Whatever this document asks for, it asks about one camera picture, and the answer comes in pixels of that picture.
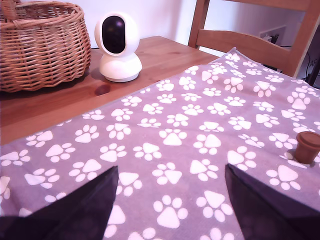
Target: white security camera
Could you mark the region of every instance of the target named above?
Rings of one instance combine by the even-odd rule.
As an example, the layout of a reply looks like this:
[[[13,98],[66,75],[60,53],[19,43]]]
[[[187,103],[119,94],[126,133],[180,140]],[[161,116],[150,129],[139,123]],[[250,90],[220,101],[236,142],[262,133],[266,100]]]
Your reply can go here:
[[[139,45],[135,21],[123,12],[110,12],[95,25],[94,38],[103,51],[99,70],[107,80],[128,82],[138,77],[142,64],[135,51]]]

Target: wooden table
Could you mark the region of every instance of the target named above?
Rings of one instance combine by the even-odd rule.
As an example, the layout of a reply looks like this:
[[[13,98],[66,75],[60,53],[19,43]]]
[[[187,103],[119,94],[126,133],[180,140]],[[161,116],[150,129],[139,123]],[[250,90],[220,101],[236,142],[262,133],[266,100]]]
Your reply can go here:
[[[161,36],[142,39],[136,54],[142,62],[142,70],[139,77],[131,82],[106,80],[99,72],[102,54],[99,49],[93,49],[90,68],[83,77],[33,92],[1,92],[1,145],[217,58]]]

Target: chair backrest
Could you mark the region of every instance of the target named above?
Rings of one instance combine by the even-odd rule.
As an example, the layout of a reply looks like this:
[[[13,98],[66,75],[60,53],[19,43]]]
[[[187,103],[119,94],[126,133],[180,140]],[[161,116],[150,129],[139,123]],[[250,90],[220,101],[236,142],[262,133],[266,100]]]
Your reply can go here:
[[[197,0],[188,46],[227,52],[236,47],[247,57],[281,69],[296,77],[320,23],[320,0],[225,0],[305,12],[291,49],[285,49],[254,35],[233,31],[204,30],[210,0]]]

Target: paw print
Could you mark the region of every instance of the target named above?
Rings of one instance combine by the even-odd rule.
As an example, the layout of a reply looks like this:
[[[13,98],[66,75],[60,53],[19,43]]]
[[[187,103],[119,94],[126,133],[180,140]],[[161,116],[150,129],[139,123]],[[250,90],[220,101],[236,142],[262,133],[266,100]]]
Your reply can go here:
[[[255,115],[255,121],[258,124],[263,124],[267,128],[272,128],[273,125],[279,125],[278,118],[270,116],[269,114],[257,114]]]
[[[307,105],[311,102],[309,97],[306,97],[306,94],[303,92],[297,93],[293,91],[291,96],[286,98],[293,109],[297,110],[306,110]]]
[[[163,144],[167,146],[180,146],[182,145],[181,139],[185,139],[187,137],[187,133],[181,131],[180,129],[170,129],[166,128],[165,130],[161,130],[159,132],[159,136],[163,138]]]
[[[70,177],[76,177],[77,183],[82,182],[87,177],[88,180],[92,180],[97,176],[96,171],[101,169],[101,164],[94,159],[89,159],[86,163],[82,161],[75,162],[73,168],[69,172]]]
[[[28,150],[24,149],[20,151],[19,153],[17,151],[10,152],[8,154],[2,155],[0,157],[0,162],[3,167],[9,166],[10,164],[16,165],[16,166],[22,166],[23,163],[29,162],[30,157],[27,156]]]
[[[183,93],[181,94],[182,97],[184,97],[184,100],[185,101],[192,101],[192,102],[195,102],[197,101],[198,99],[201,99],[201,96],[199,96],[198,94],[195,94],[195,93]]]
[[[102,146],[100,148],[100,159],[104,161],[108,161],[110,163],[114,163],[118,158],[122,158],[127,155],[127,152],[124,151],[125,146],[118,146],[116,143],[111,143],[109,147]]]
[[[282,117],[286,119],[291,119],[295,122],[299,122],[300,120],[306,119],[305,116],[303,116],[303,113],[300,111],[296,111],[294,109],[288,109],[288,110],[281,110]]]
[[[236,165],[243,171],[247,171],[248,168],[254,169],[257,166],[255,161],[253,161],[255,157],[256,153],[253,151],[248,151],[246,146],[240,146],[236,149],[236,151],[230,150],[227,153],[228,163]]]
[[[231,77],[231,79],[227,78],[223,81],[223,83],[226,85],[224,90],[231,91],[231,93],[235,93],[237,89],[239,91],[242,91],[244,89],[244,86],[241,84],[243,80],[240,77]]]
[[[219,126],[219,123],[213,121],[205,121],[203,125],[199,127],[200,130],[205,132],[224,132],[225,129],[222,126]]]
[[[144,127],[144,128],[159,128],[161,126],[160,122],[157,122],[157,119],[155,118],[143,118],[141,120],[141,123],[138,124],[138,126]]]
[[[203,92],[204,95],[207,95],[209,97],[213,97],[213,96],[221,96],[221,91],[217,90],[215,87],[212,88],[208,88],[206,87]]]
[[[242,134],[238,136],[239,138],[243,139],[244,142],[248,145],[262,148],[265,146],[265,144],[262,141],[258,141],[258,138],[256,136],[248,136],[247,134]]]
[[[24,178],[26,182],[31,185],[38,185],[40,184],[41,187],[45,189],[52,188],[53,184],[59,180],[60,176],[55,175],[55,169],[45,170],[44,168],[39,168],[33,172],[33,174],[25,174]]]
[[[199,134],[196,136],[198,140],[193,144],[196,149],[199,149],[199,153],[206,154],[209,152],[210,155],[217,154],[217,148],[221,146],[221,141],[214,134],[209,134],[205,136],[203,134]]]
[[[196,199],[196,205],[199,208],[203,208],[203,216],[207,219],[214,218],[223,223],[226,220],[226,215],[230,216],[234,213],[232,207],[224,203],[226,197],[220,193],[214,191],[204,191],[204,197],[198,197]]]
[[[181,114],[181,113],[178,113],[176,115],[168,115],[168,120],[166,121],[167,124],[173,124],[173,126],[176,128],[176,127],[179,127],[180,124],[182,126],[188,126],[188,122],[187,120],[189,119],[189,117]]]
[[[134,193],[134,189],[139,190],[143,184],[138,180],[139,174],[133,172],[121,172],[119,174],[119,184],[116,188],[116,194],[119,195],[123,191],[123,195],[130,197]]]
[[[168,162],[166,165],[158,164],[157,169],[152,171],[152,175],[157,177],[156,182],[159,185],[165,185],[168,181],[175,185],[179,182],[182,172],[176,170],[176,165],[173,162]]]
[[[208,177],[217,179],[218,175],[215,172],[218,170],[219,168],[216,165],[210,165],[208,159],[203,159],[202,161],[192,160],[190,166],[190,173],[197,174],[202,182],[207,182],[209,180]]]
[[[301,189],[300,185],[295,181],[298,178],[298,173],[285,165],[280,165],[278,171],[266,171],[266,175],[271,178],[269,182],[272,186],[278,186],[281,182],[280,186],[283,190],[289,190],[290,186],[296,190]]]
[[[258,97],[262,98],[263,96],[270,97],[271,92],[275,91],[276,88],[266,81],[256,81],[256,86],[254,86],[253,91],[258,93]]]
[[[245,121],[245,119],[242,116],[232,116],[230,117],[230,121],[228,121],[228,123],[233,126],[234,130],[238,131],[241,129],[249,130],[252,124],[250,121]]]
[[[28,146],[35,146],[36,148],[40,148],[45,145],[46,141],[50,141],[54,136],[52,132],[45,131],[45,132],[37,132],[34,135],[28,136],[25,139],[28,141],[26,144]]]
[[[133,111],[130,111],[129,108],[117,108],[115,110],[113,110],[113,112],[111,113],[111,117],[115,117],[115,120],[117,120],[118,122],[121,122],[122,120],[129,120],[130,119],[130,115],[133,114]]]
[[[124,139],[125,135],[129,135],[131,133],[131,129],[128,124],[123,123],[115,123],[107,126],[105,128],[109,133],[109,138],[111,139]]]
[[[235,97],[228,96],[227,98],[224,99],[224,101],[229,103],[229,105],[233,107],[242,107],[246,103],[246,100],[240,99],[240,97],[238,96],[235,96]]]
[[[273,111],[273,109],[275,108],[275,106],[273,106],[272,104],[266,102],[266,101],[254,101],[253,102],[253,106],[258,107],[258,109],[260,111],[267,111],[269,113],[271,113]]]
[[[190,76],[182,76],[179,80],[179,85],[183,86],[183,89],[188,91],[190,89],[195,89],[196,81],[192,80]]]
[[[170,82],[169,79],[162,80],[159,83],[156,84],[156,87],[159,89],[159,91],[172,91],[175,87],[173,83]]]
[[[142,158],[144,156],[144,159],[147,161],[151,161],[153,158],[160,159],[162,154],[159,152],[159,147],[156,145],[153,145],[149,142],[145,142],[142,144],[142,146],[135,146],[133,148],[133,151],[136,153],[134,156],[136,158]]]
[[[162,110],[164,109],[163,106],[159,106],[159,103],[152,103],[144,105],[142,111],[148,112],[148,114],[154,115],[154,114],[162,114]]]
[[[160,103],[162,104],[172,104],[173,102],[177,101],[172,93],[170,94],[162,94],[161,96],[156,97]]]
[[[226,105],[223,105],[219,102],[215,102],[213,105],[207,107],[211,114],[218,113],[220,116],[224,116],[225,114],[231,114],[231,111],[228,109]]]
[[[282,83],[285,79],[283,77],[279,77],[278,75],[268,75],[265,77],[272,83]]]
[[[160,213],[156,219],[157,223],[165,228],[177,229],[180,226],[180,220],[184,220],[188,216],[188,210],[181,208],[182,203],[180,197],[171,200],[169,195],[164,195],[162,201],[155,201],[153,209]]]
[[[126,107],[136,107],[142,102],[142,99],[138,96],[127,96],[126,98],[121,99],[121,102],[123,102],[123,105]]]
[[[84,125],[82,130],[77,130],[75,132],[77,136],[74,140],[78,143],[87,144],[91,142],[91,139],[96,139],[99,137],[99,133],[97,132],[97,126],[93,125],[90,127],[88,124]]]
[[[202,114],[204,112],[203,109],[201,109],[200,105],[193,105],[188,104],[187,106],[183,106],[182,110],[184,110],[184,113],[191,116],[197,116],[198,114]]]
[[[53,163],[57,163],[62,160],[68,160],[70,158],[70,153],[73,153],[76,149],[71,147],[71,143],[65,143],[61,146],[59,144],[55,144],[46,152],[45,156],[50,158],[50,161]]]
[[[105,118],[105,116],[102,115],[102,112],[99,109],[82,114],[82,117],[83,119],[93,119],[93,120],[102,120]]]
[[[293,149],[293,144],[297,144],[297,140],[293,138],[289,138],[288,134],[285,133],[272,133],[271,136],[269,136],[269,140],[272,142],[275,142],[275,146],[279,149],[282,147],[285,147],[286,149]]]

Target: wicker basket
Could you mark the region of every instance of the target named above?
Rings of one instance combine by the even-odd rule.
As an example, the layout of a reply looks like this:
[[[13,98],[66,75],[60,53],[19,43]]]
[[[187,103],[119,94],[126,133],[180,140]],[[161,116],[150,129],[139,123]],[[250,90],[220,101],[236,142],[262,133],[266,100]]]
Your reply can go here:
[[[78,5],[1,0],[0,20],[0,91],[54,87],[89,67],[90,40]]]

